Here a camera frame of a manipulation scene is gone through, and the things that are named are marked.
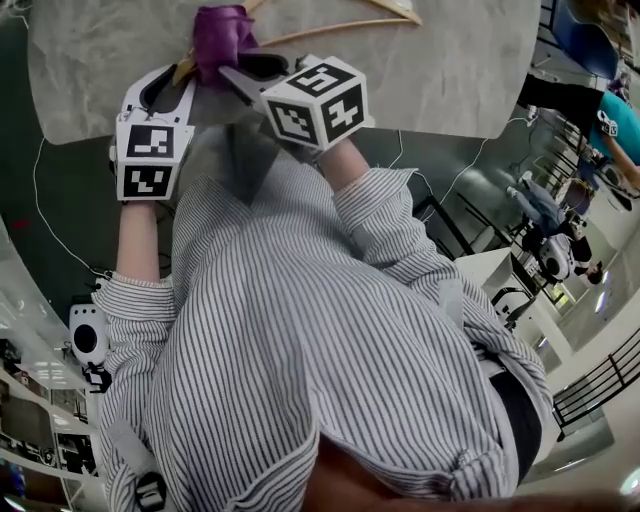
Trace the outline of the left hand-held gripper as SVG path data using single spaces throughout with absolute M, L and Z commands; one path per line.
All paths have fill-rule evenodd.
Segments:
M 189 80 L 174 109 L 155 108 L 176 69 L 169 65 L 149 72 L 124 96 L 109 147 L 119 201 L 164 201 L 173 195 L 195 132 L 188 121 L 196 91 Z

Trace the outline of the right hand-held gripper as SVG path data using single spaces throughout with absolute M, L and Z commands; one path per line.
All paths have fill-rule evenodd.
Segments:
M 365 74 L 337 57 L 243 52 L 218 73 L 280 141 L 328 150 L 371 121 Z

